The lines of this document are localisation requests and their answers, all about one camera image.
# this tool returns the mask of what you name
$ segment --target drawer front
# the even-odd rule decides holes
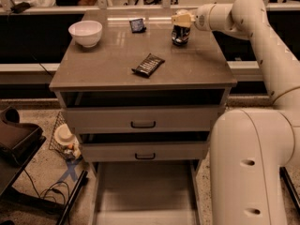
[[[87,162],[192,160],[205,158],[207,142],[160,144],[82,144],[82,156]]]
[[[67,109],[68,126],[76,134],[210,130],[222,113],[216,107]]]

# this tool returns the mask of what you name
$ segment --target drawer handle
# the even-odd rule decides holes
[[[132,128],[154,128],[157,125],[156,121],[137,121],[137,122],[131,122]]]
[[[156,156],[157,156],[156,153],[153,153],[153,155],[138,155],[138,154],[134,155],[134,157],[137,160],[154,160]]]

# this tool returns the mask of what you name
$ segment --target gray tabletop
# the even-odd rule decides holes
[[[103,25],[100,42],[84,48],[71,41],[51,82],[53,91],[233,86],[233,77],[214,36],[191,28],[188,44],[173,45],[173,9],[90,10],[84,20]],[[144,18],[146,31],[131,32],[129,20]],[[150,78],[133,74],[149,54],[165,59]]]

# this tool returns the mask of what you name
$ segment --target drawer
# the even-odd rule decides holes
[[[99,163],[89,225],[202,224],[191,167],[185,161]]]
[[[208,132],[97,134],[87,143],[91,136],[82,138],[87,162],[193,160],[205,158],[208,150]]]
[[[219,113],[223,113],[219,106],[85,108],[62,112],[68,126],[76,134],[210,130]]]

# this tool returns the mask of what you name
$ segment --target cabinet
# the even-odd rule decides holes
[[[95,168],[91,224],[201,221],[194,178],[236,80],[211,33],[192,28],[187,46],[172,44],[174,12],[87,11],[101,41],[72,41],[50,85]],[[134,18],[145,33],[131,33]],[[166,62],[149,79],[133,74],[149,53]]]

